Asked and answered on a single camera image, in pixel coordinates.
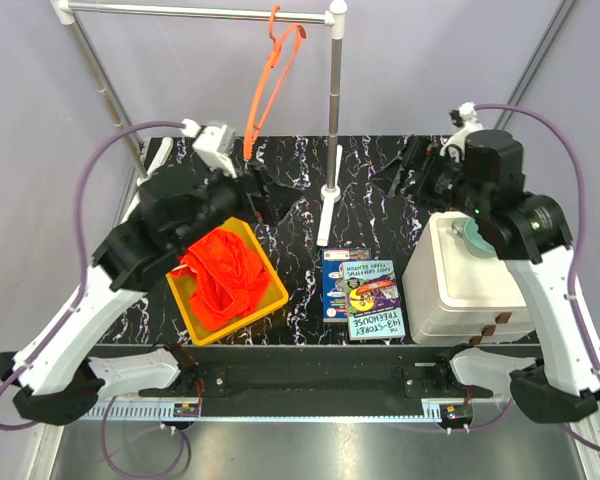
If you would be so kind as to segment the orange shorts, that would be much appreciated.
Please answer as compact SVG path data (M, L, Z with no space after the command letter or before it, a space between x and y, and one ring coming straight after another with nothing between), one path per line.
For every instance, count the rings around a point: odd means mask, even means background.
M192 244L171 275L196 281L189 305L210 331L256 311L271 282L260 256L241 237L221 228Z

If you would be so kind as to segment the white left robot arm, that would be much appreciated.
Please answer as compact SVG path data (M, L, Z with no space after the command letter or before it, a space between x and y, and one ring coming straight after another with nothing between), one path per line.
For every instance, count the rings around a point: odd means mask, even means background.
M109 327L179 263L186 249L226 220L276 225L302 197L253 162L237 177L202 178L186 165L158 168L139 203L85 261L80 285L46 332L18 352L0 353L0 379L14 385L22 427L65 426L98 402L125 394L183 396L195 389L195 362L168 344L148 353L97 358Z

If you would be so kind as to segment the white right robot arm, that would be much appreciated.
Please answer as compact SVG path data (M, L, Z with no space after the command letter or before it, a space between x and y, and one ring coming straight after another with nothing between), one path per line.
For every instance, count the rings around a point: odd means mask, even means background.
M575 248L566 217L551 197L526 191L523 155L501 130L474 131L463 144L412 136L371 181L389 197L474 219L518 285L540 342L539 358L456 346L434 371L437 390L452 397L475 386L511 397L535 423L576 423L598 409L600 343L584 308L572 306Z

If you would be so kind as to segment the teal round dish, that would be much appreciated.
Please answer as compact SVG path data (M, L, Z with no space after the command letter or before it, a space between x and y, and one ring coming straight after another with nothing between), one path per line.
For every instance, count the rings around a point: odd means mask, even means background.
M482 259L496 257L494 247L479 233L478 225L473 218L457 219L452 223L451 228L453 233L461 238L471 255Z

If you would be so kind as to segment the yellow plastic tray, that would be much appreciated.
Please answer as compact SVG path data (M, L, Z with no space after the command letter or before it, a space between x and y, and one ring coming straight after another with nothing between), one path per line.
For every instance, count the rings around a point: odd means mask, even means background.
M236 218L192 244L166 279L197 346L218 342L289 301L251 227Z

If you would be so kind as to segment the blue comic book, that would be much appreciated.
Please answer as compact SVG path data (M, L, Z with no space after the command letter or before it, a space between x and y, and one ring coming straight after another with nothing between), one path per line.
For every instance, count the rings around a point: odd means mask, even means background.
M344 323L347 321L343 264L348 261L371 259L369 248L323 248L322 259L322 304L323 322Z

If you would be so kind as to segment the white drawer storage box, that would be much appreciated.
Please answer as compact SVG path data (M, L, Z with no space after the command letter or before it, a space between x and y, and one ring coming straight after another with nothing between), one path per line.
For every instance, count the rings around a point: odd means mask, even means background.
M504 263L467 249L460 212L434 213L402 275L412 340L425 346L514 342L534 330Z

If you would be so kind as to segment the blue treehouse book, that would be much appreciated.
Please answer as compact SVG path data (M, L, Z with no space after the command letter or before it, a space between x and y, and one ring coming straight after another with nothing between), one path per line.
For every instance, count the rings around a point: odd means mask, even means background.
M351 341L390 340L406 334L401 294L392 260L342 264Z

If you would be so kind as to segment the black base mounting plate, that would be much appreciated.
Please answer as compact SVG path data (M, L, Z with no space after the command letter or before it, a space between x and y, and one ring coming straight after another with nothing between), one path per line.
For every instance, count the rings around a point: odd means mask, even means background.
M202 398L210 421L406 423L439 419L464 396L430 369L437 347L187 347L194 361L182 387L132 387L122 400L163 405Z

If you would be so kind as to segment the silver clothes rack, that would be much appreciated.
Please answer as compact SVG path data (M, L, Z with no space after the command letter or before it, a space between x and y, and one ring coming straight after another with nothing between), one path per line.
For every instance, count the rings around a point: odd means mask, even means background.
M345 35L346 13L348 10L346 2L333 0L329 5L329 9L323 13L282 12L278 5L274 5L269 12L228 8L176 7L68 0L54 1L52 6L60 22L64 25L75 23L75 14L77 12L265 21L268 24L268 34L272 41L272 52L270 53L266 66L261 74L248 117L245 140L251 143L255 141L256 134L260 132L264 124L263 121L256 120L257 107L259 106L269 74L274 68L274 64L279 60L279 55L284 43L283 37L275 36L274 24L277 21L289 23L299 32L303 31L306 24L318 24L329 27L331 29L331 62L327 136L327 173L326 183L321 187L322 209L316 239L316 244L320 247L326 247L329 244L335 205L341 198L341 189L338 185L338 179L343 148L338 144L338 126L342 44Z

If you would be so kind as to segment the aluminium corner frame post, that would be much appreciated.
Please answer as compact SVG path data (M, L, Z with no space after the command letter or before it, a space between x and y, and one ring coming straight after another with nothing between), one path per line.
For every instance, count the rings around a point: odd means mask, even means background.
M543 65L557 45L563 31L569 24L580 5L579 0L561 0L539 41L537 42L529 60L526 63L519 79L517 80L506 103L520 107L528 94L534 81L539 77Z

